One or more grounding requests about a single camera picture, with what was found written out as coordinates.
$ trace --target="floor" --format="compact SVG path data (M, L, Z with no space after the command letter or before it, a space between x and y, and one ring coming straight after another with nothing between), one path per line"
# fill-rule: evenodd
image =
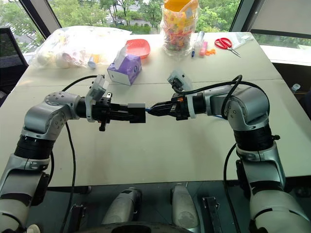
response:
M114 198L128 187L139 188L143 193L142 207L139 221L172 223L172 206L170 204L170 189L177 183L149 183L94 186L87 195L75 194L73 203L84 203L87 206L86 217L81 222L81 230L99 226L105 212ZM235 228L231 212L225 197L223 184L217 182L189 182L187 189L193 198L198 210L201 232L203 220L201 204L203 197L215 197L220 204L218 215L224 233L233 233ZM243 196L242 190L236 187L229 188L230 196L236 211L242 233L248 233L249 203ZM65 214L69 194L48 191L43 203L30 209L28 225L38 224L43 227L44 233L58 232ZM311 218L311 198L298 199L306 214Z
M308 92L311 90L311 66L299 66L282 63L273 63L273 65L289 88L297 83L301 86L298 90L299 92Z

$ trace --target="window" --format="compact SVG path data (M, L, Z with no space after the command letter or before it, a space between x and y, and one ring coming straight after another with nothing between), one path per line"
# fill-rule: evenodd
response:
M272 62L311 66L311 39L254 33Z
M256 33L253 35L260 45L280 46L295 49L311 49L311 39Z
M134 34L160 33L163 0L49 0L62 27L116 27ZM240 0L199 0L196 31L228 32Z
M200 15L196 31L228 32L240 0L199 0Z
M44 38L18 0L0 0L0 26L10 27L22 53L39 47Z

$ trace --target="white plastic bottle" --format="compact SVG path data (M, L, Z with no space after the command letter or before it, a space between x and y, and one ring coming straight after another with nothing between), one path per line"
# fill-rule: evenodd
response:
M299 90L299 88L300 88L300 85L297 84L297 83L295 83L295 84L291 87L291 91L292 91L293 93L296 93L296 91Z

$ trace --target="office chair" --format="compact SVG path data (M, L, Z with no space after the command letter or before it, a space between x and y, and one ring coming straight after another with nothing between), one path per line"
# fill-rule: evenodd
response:
M305 94L300 100L299 103L303 110L305 110L306 114L311 120L311 91Z
M0 91L9 94L27 67L10 28L0 28Z

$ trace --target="tree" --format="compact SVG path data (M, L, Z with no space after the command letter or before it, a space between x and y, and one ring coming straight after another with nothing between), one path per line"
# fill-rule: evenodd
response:
M200 17L197 22L196 31L204 32L220 32L221 28L227 21L220 18L216 12L210 10L209 7L200 9Z
M254 38L261 45L281 46L289 48L298 48L298 45L311 46L310 39L288 37L281 35L265 35L265 34L253 34Z
M53 0L50 4L62 27L107 26L105 19L107 12L96 1Z
M144 19L151 23L153 28L158 28L159 23L161 22L161 4L162 0L149 0L148 3L142 3L140 5L140 11L144 15Z
M150 34L151 27L149 25L146 26L129 26L129 25L118 25L117 28L131 31L133 34Z
M130 23L131 17L128 16L129 7L134 3L135 3L134 0L117 0L117 5L123 8L124 19L126 20L127 25L129 26L131 25Z
M108 10L114 25L117 25L117 0L100 0L100 7L103 8L104 10Z
M240 0L199 0L197 31L228 32Z
M121 11L118 11L116 13L116 16L118 19L120 18L124 19L124 13ZM143 14L139 11L128 11L126 16L131 19L144 18Z
M0 1L0 26L11 27L14 35L25 36L30 43L16 39L22 52L39 47L44 39L19 2L3 3Z

